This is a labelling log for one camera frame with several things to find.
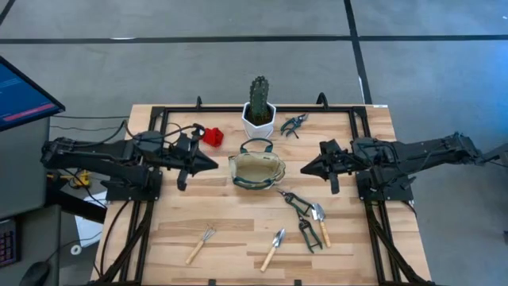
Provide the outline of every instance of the red object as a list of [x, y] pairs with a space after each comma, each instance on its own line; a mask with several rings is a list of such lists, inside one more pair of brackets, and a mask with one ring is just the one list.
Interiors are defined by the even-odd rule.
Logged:
[[208, 145], [218, 147], [222, 144], [222, 138], [224, 138], [224, 134], [217, 127], [213, 129], [205, 128], [203, 141]]
[[44, 104], [43, 106], [39, 106], [39, 107], [36, 107], [36, 108], [32, 108], [31, 110], [25, 110], [21, 113], [18, 113], [18, 114], [14, 114], [14, 115], [10, 115], [10, 116], [7, 116], [5, 118], [3, 118], [3, 120], [9, 122], [9, 121], [13, 121], [15, 119], [19, 119], [19, 118], [22, 118], [24, 116], [28, 116], [30, 114], [34, 114], [34, 113], [37, 113], [37, 112], [41, 112], [42, 110], [47, 110], [47, 109], [50, 109], [52, 107], [54, 107], [55, 105], [53, 103], [48, 103], [48, 104]]

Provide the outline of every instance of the potted cactus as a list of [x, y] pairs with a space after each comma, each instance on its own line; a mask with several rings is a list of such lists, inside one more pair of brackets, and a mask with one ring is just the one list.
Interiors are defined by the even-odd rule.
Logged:
[[250, 101], [244, 104], [241, 117], [249, 138], [268, 138], [273, 133], [276, 108], [267, 101], [268, 86], [264, 76], [252, 81]]

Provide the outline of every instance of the pruning shears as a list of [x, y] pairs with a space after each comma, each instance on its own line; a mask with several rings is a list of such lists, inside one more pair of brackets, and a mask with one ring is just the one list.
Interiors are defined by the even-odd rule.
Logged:
[[295, 130], [302, 126], [302, 123], [307, 120], [309, 117], [309, 114], [302, 114], [300, 116], [297, 116], [295, 118], [292, 118], [288, 120], [282, 127], [280, 127], [280, 135], [284, 134], [284, 131], [287, 130], [286, 137], [289, 136], [289, 134], [294, 133], [294, 135], [299, 139], [298, 135], [296, 134]]
[[[291, 205], [292, 207], [295, 208], [297, 213], [299, 213], [301, 215], [305, 215], [306, 217], [309, 216], [307, 214], [307, 212], [310, 209], [312, 209], [312, 204], [308, 203], [307, 201], [305, 201], [303, 199], [300, 199], [297, 195], [295, 195], [292, 192], [282, 191], [282, 190], [277, 190], [277, 191], [279, 192], [280, 195], [282, 195], [284, 197], [284, 200], [286, 201], [287, 204], [289, 204], [289, 205]], [[296, 199], [298, 202], [300, 202], [301, 204], [305, 205], [307, 208], [305, 210], [303, 210], [296, 203], [293, 203], [293, 199]]]
[[[300, 232], [302, 232], [303, 239], [305, 239], [305, 243], [307, 244], [307, 248], [310, 250], [310, 252], [314, 253], [312, 248], [315, 246], [319, 246], [319, 248], [323, 249], [323, 244], [321, 243], [321, 240], [319, 240], [319, 237], [316, 234], [316, 232], [313, 230], [310, 222], [308, 220], [304, 219], [299, 212], [296, 212], [296, 214], [298, 215], [298, 220], [299, 220], [298, 228], [300, 229]], [[310, 234], [316, 241], [316, 243], [314, 243], [313, 245], [310, 244], [309, 236], [305, 232], [306, 229], [309, 229]]]

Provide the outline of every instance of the wooden tabletop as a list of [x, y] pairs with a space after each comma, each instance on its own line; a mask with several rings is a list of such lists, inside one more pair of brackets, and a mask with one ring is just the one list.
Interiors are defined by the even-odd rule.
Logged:
[[[385, 106], [366, 108], [371, 135], [382, 140], [395, 140], [389, 110]], [[148, 128], [151, 109], [151, 105], [133, 106], [129, 119], [133, 133]], [[278, 112], [275, 130], [297, 115]], [[273, 152], [287, 166], [286, 176], [279, 187], [310, 202], [320, 203], [325, 209], [332, 247], [316, 249], [315, 254], [306, 248], [294, 209], [284, 202], [274, 187], [265, 191], [247, 191], [233, 185], [228, 156], [238, 154], [241, 143], [247, 140], [240, 116], [239, 113], [169, 115], [170, 122], [181, 126], [196, 122], [208, 128], [218, 127], [225, 137], [219, 149], [200, 143], [199, 148], [218, 162], [219, 168], [189, 177], [185, 191], [176, 187], [177, 170], [163, 170], [164, 184], [153, 211], [143, 285], [207, 284], [208, 279], [216, 279], [217, 284], [289, 285], [294, 284], [294, 280], [302, 280], [304, 285], [377, 284], [364, 205], [358, 199], [354, 175], [339, 175], [341, 192], [332, 195], [329, 182], [300, 173], [300, 168], [319, 154], [319, 141], [336, 139], [341, 148], [351, 148], [348, 116], [312, 113], [297, 131], [300, 139], [280, 136], [279, 132], [274, 132], [270, 138], [274, 143]], [[247, 148], [261, 151], [264, 144], [255, 142]], [[108, 207], [97, 264], [106, 232], [122, 204], [116, 202]], [[400, 202], [387, 202], [387, 209], [395, 245], [416, 273], [429, 280], [414, 213]], [[105, 266], [113, 263], [125, 245], [131, 210], [132, 203], [129, 203], [114, 225], [106, 249]], [[321, 237], [318, 222], [309, 220]], [[217, 233], [193, 263], [186, 265], [185, 260], [200, 240], [207, 223], [213, 224]], [[286, 228], [286, 238], [267, 271], [262, 273], [260, 267], [270, 251], [273, 236], [282, 227]], [[384, 247], [382, 250], [385, 272], [390, 279], [386, 250]], [[133, 253], [130, 279], [134, 276], [137, 248]]]

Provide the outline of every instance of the monitor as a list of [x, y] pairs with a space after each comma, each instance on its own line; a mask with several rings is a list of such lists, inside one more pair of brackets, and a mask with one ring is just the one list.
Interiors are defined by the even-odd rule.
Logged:
[[64, 110], [62, 103], [0, 56], [0, 131]]

